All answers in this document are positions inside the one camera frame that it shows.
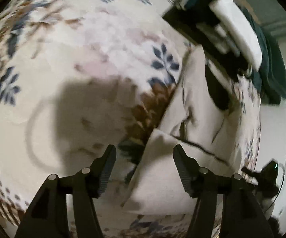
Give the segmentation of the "beige long sleeve shirt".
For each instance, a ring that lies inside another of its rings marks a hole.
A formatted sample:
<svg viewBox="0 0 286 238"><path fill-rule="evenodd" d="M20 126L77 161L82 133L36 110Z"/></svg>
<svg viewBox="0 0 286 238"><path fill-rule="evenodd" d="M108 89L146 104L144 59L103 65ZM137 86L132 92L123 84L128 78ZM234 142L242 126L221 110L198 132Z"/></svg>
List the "beige long sleeve shirt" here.
<svg viewBox="0 0 286 238"><path fill-rule="evenodd" d="M241 156L235 143L240 103L226 98L226 111L215 105L205 78L208 64L202 46L194 48L130 182L126 211L145 215L193 211L196 201L185 192L173 160L175 145L181 145L187 156L217 175L231 176L239 169Z"/></svg>

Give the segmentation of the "black folded clothes stack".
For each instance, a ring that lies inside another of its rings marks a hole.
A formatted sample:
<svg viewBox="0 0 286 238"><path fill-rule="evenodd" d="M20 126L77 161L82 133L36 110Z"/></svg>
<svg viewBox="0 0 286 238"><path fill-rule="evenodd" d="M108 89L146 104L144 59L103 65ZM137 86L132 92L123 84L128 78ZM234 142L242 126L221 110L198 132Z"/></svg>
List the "black folded clothes stack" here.
<svg viewBox="0 0 286 238"><path fill-rule="evenodd" d="M226 27L209 8L213 0L174 0L163 19L193 44L201 44L214 64L231 79L250 78L252 66Z"/></svg>

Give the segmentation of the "dark green folded blanket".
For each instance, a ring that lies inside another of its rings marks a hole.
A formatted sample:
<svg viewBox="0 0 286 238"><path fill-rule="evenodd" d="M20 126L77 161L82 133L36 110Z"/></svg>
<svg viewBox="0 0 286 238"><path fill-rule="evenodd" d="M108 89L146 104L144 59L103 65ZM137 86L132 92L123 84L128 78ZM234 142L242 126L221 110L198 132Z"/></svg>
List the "dark green folded blanket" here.
<svg viewBox="0 0 286 238"><path fill-rule="evenodd" d="M276 39L255 22L245 7L240 7L258 37L262 63L258 71L252 71L251 79L263 104L279 105L286 100L286 68Z"/></svg>

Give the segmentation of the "floral bed blanket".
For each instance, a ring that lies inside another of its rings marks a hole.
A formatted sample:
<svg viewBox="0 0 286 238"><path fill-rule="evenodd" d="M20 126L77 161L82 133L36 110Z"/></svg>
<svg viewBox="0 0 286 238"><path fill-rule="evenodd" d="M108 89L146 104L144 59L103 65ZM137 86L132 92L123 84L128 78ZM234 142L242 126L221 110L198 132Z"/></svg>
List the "floral bed blanket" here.
<svg viewBox="0 0 286 238"><path fill-rule="evenodd" d="M0 224L17 233L49 174L117 159L95 200L105 237L184 237L191 213L128 212L130 182L196 48L162 17L174 0L11 0L0 13ZM205 78L222 111L240 103L236 151L254 168L260 96L209 59Z"/></svg>

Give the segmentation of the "white folded shirt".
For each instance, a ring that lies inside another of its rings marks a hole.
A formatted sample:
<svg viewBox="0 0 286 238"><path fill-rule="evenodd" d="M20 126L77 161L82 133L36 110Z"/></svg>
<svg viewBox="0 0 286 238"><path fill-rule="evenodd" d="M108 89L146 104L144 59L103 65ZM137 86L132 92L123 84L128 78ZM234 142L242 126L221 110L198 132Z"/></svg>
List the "white folded shirt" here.
<svg viewBox="0 0 286 238"><path fill-rule="evenodd" d="M249 21L233 0L213 0L209 7L231 34L242 55L255 70L262 64L258 37Z"/></svg>

